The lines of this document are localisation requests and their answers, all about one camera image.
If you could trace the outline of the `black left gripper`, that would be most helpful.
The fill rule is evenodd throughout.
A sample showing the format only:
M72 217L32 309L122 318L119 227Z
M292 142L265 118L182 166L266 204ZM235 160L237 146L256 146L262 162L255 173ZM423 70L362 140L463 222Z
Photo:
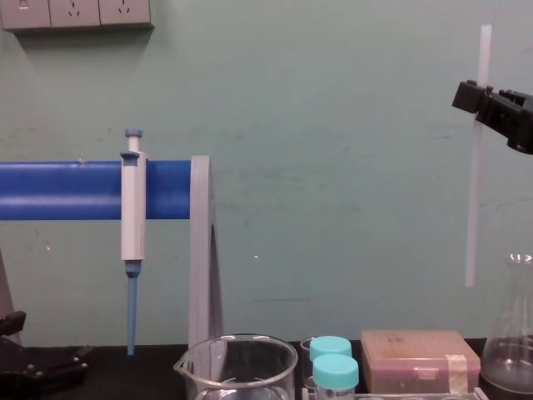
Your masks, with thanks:
M52 353L23 347L20 332L26 316L24 311L1 316L1 397L40 399L53 391L54 384L82 381L94 347Z

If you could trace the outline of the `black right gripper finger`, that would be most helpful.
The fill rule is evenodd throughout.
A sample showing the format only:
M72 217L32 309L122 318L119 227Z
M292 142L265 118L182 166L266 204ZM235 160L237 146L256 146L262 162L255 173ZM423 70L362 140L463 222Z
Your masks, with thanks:
M507 146L519 153L532 154L532 112L485 111L476 121L507 139Z
M491 86L481 87L476 81L459 83L452 106L468 113L479 113L489 106L520 113L532 113L532 96L513 90L496 90Z

